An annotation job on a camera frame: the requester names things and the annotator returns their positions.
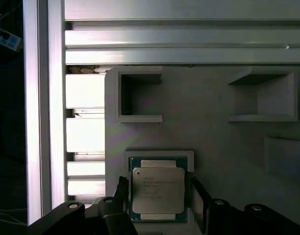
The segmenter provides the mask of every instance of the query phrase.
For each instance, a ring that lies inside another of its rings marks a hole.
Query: screw
[[[252,208],[253,210],[255,210],[255,211],[261,211],[261,210],[262,210],[261,207],[256,206],[256,205],[252,206],[251,208]]]
[[[113,200],[112,200],[112,199],[105,199],[104,202],[105,202],[105,203],[112,203]]]
[[[216,200],[215,203],[218,204],[218,205],[223,205],[224,201],[222,201],[222,200]]]
[[[68,207],[71,208],[71,209],[73,209],[73,208],[78,207],[78,205],[76,203],[73,203],[73,204],[70,204]]]

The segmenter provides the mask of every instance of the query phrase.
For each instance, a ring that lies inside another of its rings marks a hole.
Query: dark background
[[[0,13],[21,0],[0,0]],[[0,28],[23,37],[23,6],[0,22]],[[0,46],[0,209],[27,208],[25,165],[24,53]],[[27,211],[5,211],[27,222]],[[12,221],[8,216],[0,219]],[[23,226],[0,221],[0,234],[22,234]]]

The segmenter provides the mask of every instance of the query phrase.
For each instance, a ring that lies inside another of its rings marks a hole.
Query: metal beam
[[[68,49],[66,64],[300,64],[300,48]]]
[[[68,21],[300,20],[300,0],[65,0]]]
[[[52,208],[67,200],[64,1],[49,0]]]
[[[65,31],[67,48],[211,47],[286,48],[300,47],[300,29],[228,28],[208,29],[152,26],[96,26],[95,30]]]
[[[28,224],[51,210],[47,3],[23,2]]]

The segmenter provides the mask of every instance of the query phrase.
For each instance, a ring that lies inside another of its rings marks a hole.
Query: black mechanical arm
[[[250,204],[240,211],[222,199],[212,199],[203,185],[191,179],[190,207],[202,234],[300,235],[300,226],[272,209]],[[138,235],[128,213],[127,178],[120,177],[113,197],[85,209],[77,201],[61,204],[28,227],[30,235]]]

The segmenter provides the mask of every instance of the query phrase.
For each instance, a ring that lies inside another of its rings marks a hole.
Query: black cable
[[[0,31],[0,35],[3,37],[3,39],[8,40],[10,35],[6,32]]]
[[[12,9],[16,8],[20,2],[22,2],[22,0],[19,0],[19,1],[18,0],[15,0],[15,1],[10,0],[9,4],[8,4],[8,11],[11,12]],[[19,37],[23,37],[20,30],[19,30],[19,25],[18,25],[18,21],[21,21],[21,24],[22,24],[22,19],[19,19],[19,17],[18,17],[18,10],[21,10],[21,9],[22,9],[21,7],[18,7],[18,8],[16,8],[15,11],[13,11],[11,13],[11,15],[13,15],[13,18],[14,18],[13,19],[14,20],[14,25],[16,26],[15,27],[16,28],[16,34]]]
[[[25,178],[25,175],[0,175],[0,179]]]
[[[10,2],[11,0],[8,0],[6,3],[3,4],[3,6],[0,8],[0,14],[5,14],[8,12]]]
[[[22,159],[19,159],[17,157],[14,157],[14,156],[6,153],[6,152],[0,152],[0,157],[12,160],[12,161],[20,163],[20,164],[26,164],[25,160],[22,160]]]

